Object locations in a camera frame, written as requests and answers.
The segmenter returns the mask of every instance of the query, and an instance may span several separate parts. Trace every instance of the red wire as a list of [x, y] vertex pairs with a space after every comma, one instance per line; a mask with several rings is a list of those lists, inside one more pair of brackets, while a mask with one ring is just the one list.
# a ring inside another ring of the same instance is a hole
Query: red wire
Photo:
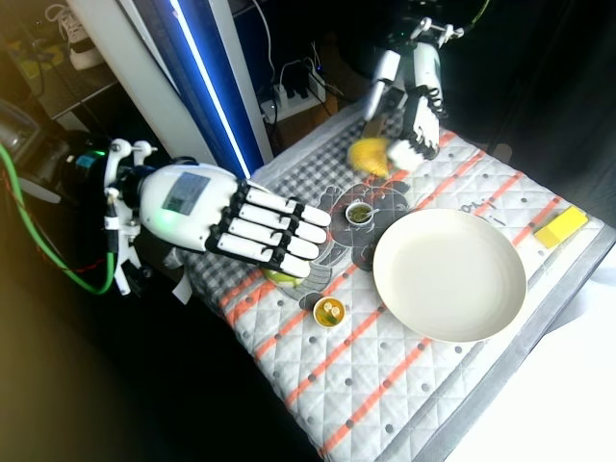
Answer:
[[[14, 194], [13, 189], [11, 188], [11, 183], [9, 182], [9, 178], [7, 178], [7, 172], [5, 170], [2, 170], [2, 180], [3, 180], [5, 188], [7, 189], [9, 194], [12, 196], [12, 198], [14, 199], [15, 203], [17, 204], [17, 206], [20, 207], [21, 210], [23, 210], [26, 214], [28, 214], [28, 217], [30, 217], [30, 219], [34, 223], [36, 223], [38, 225], [38, 227], [40, 227], [39, 224], [37, 223], [37, 220], [32, 216], [32, 214], [30, 214], [28, 209], [26, 209], [25, 205]], [[37, 245], [37, 252], [38, 252], [38, 255], [40, 255], [40, 257], [42, 258], [43, 261], [45, 261], [47, 263], [51, 263], [49, 261], [49, 258], [47, 258], [47, 255], [45, 255], [45, 252], [43, 252], [42, 249], [38, 245]], [[60, 270], [62, 270], [62, 271], [72, 271], [72, 272], [76, 272], [76, 273], [84, 273], [84, 272], [88, 272], [88, 271], [91, 271], [91, 270], [94, 270], [94, 269], [98, 268], [104, 262], [105, 262], [104, 258], [99, 258], [94, 263], [92, 263], [90, 265], [85, 265], [84, 267], [80, 267], [80, 268], [77, 268], [77, 269], [60, 268]]]

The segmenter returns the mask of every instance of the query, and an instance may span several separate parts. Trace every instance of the checkered pattern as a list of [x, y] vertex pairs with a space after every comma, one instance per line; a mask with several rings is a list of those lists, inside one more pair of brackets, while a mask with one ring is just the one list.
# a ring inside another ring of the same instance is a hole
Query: checkered pattern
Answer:
[[[266, 186], [317, 205], [328, 187], [344, 191], [360, 182], [362, 176], [346, 162], [349, 145], [359, 137], [355, 120]], [[388, 122], [385, 133], [392, 136], [398, 130], [396, 117]], [[428, 208], [476, 210], [515, 174], [489, 156], [475, 162], [476, 153], [474, 146], [454, 137], [434, 161], [422, 164], [403, 180], [410, 186], [405, 194], [408, 203], [413, 207], [428, 200]], [[453, 177], [461, 166], [469, 167]], [[447, 187], [435, 194], [443, 184]], [[553, 199], [552, 192], [523, 176], [483, 217], [513, 240]], [[569, 205], [564, 200], [554, 202], [545, 220]], [[227, 296], [220, 309], [227, 315], [241, 311], [233, 324], [239, 341], [255, 356], [310, 440], [325, 449], [324, 457], [337, 462], [408, 461], [472, 392], [602, 227], [601, 221], [591, 218], [572, 239], [552, 251], [531, 234], [520, 241], [517, 248], [530, 278], [525, 307], [507, 329], [488, 342], [426, 341], [387, 310], [379, 311], [381, 300], [372, 275], [350, 270], [350, 252], [329, 268], [332, 280], [338, 281], [332, 294], [347, 306], [346, 320], [335, 329], [325, 330], [311, 316], [302, 316], [292, 291], [260, 292], [262, 278]], [[217, 306], [253, 270], [216, 255], [183, 253], [182, 259], [193, 288]], [[358, 330], [361, 335], [353, 337]]]

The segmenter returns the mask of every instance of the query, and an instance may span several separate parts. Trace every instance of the blue led light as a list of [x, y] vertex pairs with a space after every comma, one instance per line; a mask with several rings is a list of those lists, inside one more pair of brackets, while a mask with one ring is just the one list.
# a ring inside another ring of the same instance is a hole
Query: blue led light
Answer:
[[199, 69], [199, 73], [201, 74], [201, 78], [203, 79], [203, 83], [205, 84], [205, 88], [207, 89], [208, 93], [210, 93], [210, 97], [212, 98], [212, 102], [214, 103], [214, 107], [216, 108], [216, 112], [218, 113], [218, 117], [220, 117], [220, 122], [222, 123], [224, 131], [226, 132], [227, 137], [231, 142], [231, 146], [233, 147], [233, 151], [235, 152], [235, 155], [240, 162], [240, 167], [242, 167], [242, 171], [244, 172], [245, 177], [250, 178], [250, 172], [248, 171], [248, 167], [246, 166], [246, 162], [244, 161], [244, 157], [242, 156], [242, 152], [240, 151], [238, 142], [235, 139], [235, 135], [233, 134], [231, 125], [229, 125], [227, 116], [222, 109], [222, 105], [220, 104], [220, 100], [218, 99], [218, 95], [216, 94], [216, 90], [214, 89], [214, 85], [212, 85], [212, 80], [210, 79], [210, 75], [205, 68], [205, 64], [203, 63], [203, 59], [201, 58], [201, 54], [199, 53], [199, 49], [194, 42], [193, 33], [191, 32], [191, 28], [186, 21], [184, 12], [182, 12], [182, 7], [180, 7], [178, 0], [169, 1], [171, 3], [171, 6], [175, 9], [175, 12], [177, 13], [177, 20], [180, 23], [182, 33], [184, 34], [184, 39], [186, 40], [187, 45], [191, 49], [194, 62]]

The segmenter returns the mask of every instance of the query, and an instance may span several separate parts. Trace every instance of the quilted tablecloth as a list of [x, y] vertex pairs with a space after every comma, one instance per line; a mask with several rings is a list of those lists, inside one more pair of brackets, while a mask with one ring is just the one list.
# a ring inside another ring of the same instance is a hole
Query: quilted tablecloth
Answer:
[[[438, 157], [416, 171], [398, 170], [387, 180], [355, 172], [347, 149], [360, 136], [359, 118], [358, 108], [348, 108], [255, 176], [273, 192], [332, 215], [328, 241], [301, 284], [278, 288], [259, 269], [215, 254], [179, 252], [180, 259], [193, 289], [226, 317], [323, 458], [444, 460], [616, 233], [590, 218], [564, 244], [544, 248], [533, 230], [570, 204], [447, 130]], [[399, 128], [395, 116], [385, 136], [396, 136]], [[346, 205], [358, 198], [379, 209], [372, 227], [351, 229], [344, 220]], [[488, 341], [457, 345], [423, 338], [378, 297], [372, 278], [378, 239], [395, 220], [428, 208], [486, 219], [522, 258], [525, 305]], [[335, 329], [319, 327], [310, 311], [324, 295], [346, 305], [346, 320]]]

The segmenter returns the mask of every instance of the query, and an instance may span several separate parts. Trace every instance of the power strip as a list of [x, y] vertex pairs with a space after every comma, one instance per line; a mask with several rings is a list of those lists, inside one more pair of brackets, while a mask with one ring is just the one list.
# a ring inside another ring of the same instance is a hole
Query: power strip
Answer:
[[265, 113], [264, 118], [273, 122], [274, 109], [277, 109], [278, 113], [276, 120], [284, 120], [285, 118], [302, 113], [324, 103], [327, 94], [325, 92], [325, 82], [320, 75], [316, 72], [311, 72], [308, 75], [308, 85], [314, 94], [308, 91], [307, 98], [302, 98], [297, 92], [290, 98], [287, 96], [287, 91], [282, 85], [274, 85], [273, 92], [276, 98], [277, 108], [274, 108], [271, 100], [261, 103], [261, 109]]

